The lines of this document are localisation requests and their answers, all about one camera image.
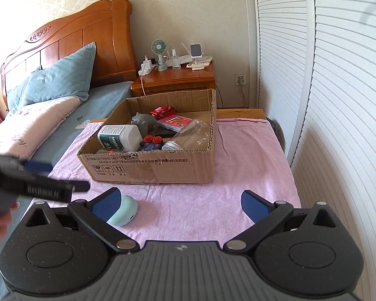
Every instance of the headboard panel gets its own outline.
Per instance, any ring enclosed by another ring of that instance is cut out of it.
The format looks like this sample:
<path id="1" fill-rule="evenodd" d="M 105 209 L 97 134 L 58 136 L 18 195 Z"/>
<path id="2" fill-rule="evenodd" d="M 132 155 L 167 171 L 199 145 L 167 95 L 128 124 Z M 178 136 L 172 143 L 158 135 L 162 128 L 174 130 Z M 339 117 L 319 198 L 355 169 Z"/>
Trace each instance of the headboard panel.
<path id="1" fill-rule="evenodd" d="M 134 80 L 137 62 L 129 27 L 131 13 L 128 0 L 101 0 L 39 28 L 2 65 L 6 105 L 6 92 L 38 66 L 47 68 L 93 41 L 97 50 L 91 87 Z"/>

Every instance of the human hand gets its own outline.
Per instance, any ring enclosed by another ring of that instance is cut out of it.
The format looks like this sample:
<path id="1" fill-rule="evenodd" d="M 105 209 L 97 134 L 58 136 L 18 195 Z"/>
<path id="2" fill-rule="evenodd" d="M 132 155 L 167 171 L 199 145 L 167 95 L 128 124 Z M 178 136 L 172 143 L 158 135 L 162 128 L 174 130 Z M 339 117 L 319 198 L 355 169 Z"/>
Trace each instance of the human hand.
<path id="1" fill-rule="evenodd" d="M 7 213 L 0 216 L 0 241 L 3 240 L 3 238 L 6 236 L 8 225 L 12 221 L 11 212 L 17 210 L 19 205 L 19 203 L 15 203 L 11 206 L 10 210 Z"/>

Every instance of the small display screen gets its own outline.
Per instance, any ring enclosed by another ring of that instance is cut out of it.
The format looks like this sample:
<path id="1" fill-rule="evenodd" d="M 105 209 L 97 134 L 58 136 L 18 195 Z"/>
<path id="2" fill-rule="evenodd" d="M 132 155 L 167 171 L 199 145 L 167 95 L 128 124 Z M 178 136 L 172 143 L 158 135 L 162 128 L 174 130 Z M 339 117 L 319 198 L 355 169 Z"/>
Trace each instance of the small display screen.
<path id="1" fill-rule="evenodd" d="M 202 50 L 200 44 L 192 44 L 191 45 L 191 56 L 192 57 L 200 57 L 202 56 Z"/>

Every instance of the fan grille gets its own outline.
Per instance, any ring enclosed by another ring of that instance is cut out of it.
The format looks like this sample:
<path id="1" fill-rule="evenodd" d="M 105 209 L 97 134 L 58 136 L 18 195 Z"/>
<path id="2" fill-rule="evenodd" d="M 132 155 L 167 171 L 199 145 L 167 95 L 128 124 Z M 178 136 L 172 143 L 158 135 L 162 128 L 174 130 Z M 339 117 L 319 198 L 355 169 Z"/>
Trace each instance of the fan grille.
<path id="1" fill-rule="evenodd" d="M 167 43 L 164 40 L 158 39 L 152 43 L 152 51 L 154 54 L 161 55 L 165 53 L 166 49 Z"/>

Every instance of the gray pig figurine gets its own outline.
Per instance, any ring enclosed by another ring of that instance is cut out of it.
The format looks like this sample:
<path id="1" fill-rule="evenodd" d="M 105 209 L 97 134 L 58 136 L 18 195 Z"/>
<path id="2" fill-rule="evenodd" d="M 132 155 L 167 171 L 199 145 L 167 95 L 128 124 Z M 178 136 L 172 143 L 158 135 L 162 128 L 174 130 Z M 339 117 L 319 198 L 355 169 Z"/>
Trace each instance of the gray pig figurine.
<path id="1" fill-rule="evenodd" d="M 137 115 L 132 117 L 131 124 L 136 125 L 139 129 L 141 136 L 145 137 L 149 130 L 153 128 L 153 125 L 156 122 L 157 120 L 153 115 L 141 114 L 137 112 Z"/>

